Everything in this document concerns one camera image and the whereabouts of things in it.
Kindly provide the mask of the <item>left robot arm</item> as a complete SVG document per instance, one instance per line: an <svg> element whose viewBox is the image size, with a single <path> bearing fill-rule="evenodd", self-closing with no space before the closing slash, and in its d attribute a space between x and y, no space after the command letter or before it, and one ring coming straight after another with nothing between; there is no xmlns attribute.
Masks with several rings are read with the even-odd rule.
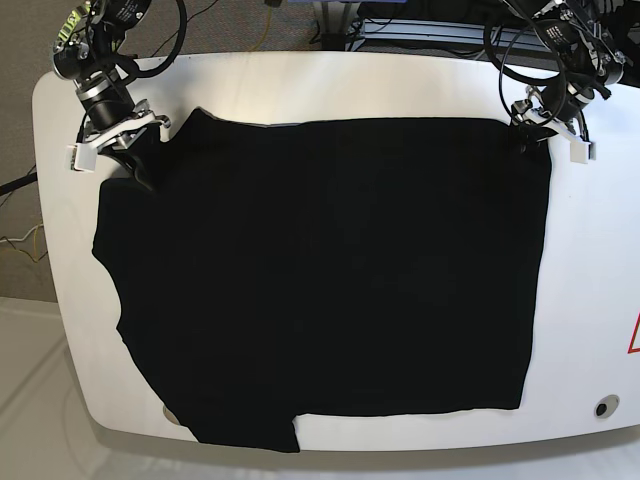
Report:
<svg viewBox="0 0 640 480"><path fill-rule="evenodd" d="M593 160L595 144L583 110L597 95L608 99L611 85L639 81L639 44L631 38L639 27L639 3L623 1L614 7L607 1L507 1L505 5L523 28L497 57L494 41L501 37L501 16L495 14L485 24L483 46L499 71L499 91L506 77L526 86L526 98L511 105L499 96L510 126L523 146L558 135L570 142L573 162ZM558 68L555 76L529 77L507 66L516 41L526 32L551 54Z"/></svg>

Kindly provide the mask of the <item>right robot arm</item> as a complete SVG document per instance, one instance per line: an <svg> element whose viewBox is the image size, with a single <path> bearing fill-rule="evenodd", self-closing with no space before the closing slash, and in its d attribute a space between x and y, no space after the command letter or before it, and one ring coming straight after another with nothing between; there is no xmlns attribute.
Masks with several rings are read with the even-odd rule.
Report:
<svg viewBox="0 0 640 480"><path fill-rule="evenodd" d="M186 38L188 17L185 3L179 1L179 26L171 52L158 66L143 70L119 48L149 6L148 1L83 2L61 27L52 60L56 75L75 84L84 109L76 140L66 148L70 169L93 172L98 158L105 156L153 190L158 179L151 171L152 156L171 120L155 114L146 99L134 101L128 86L156 77L172 65Z"/></svg>

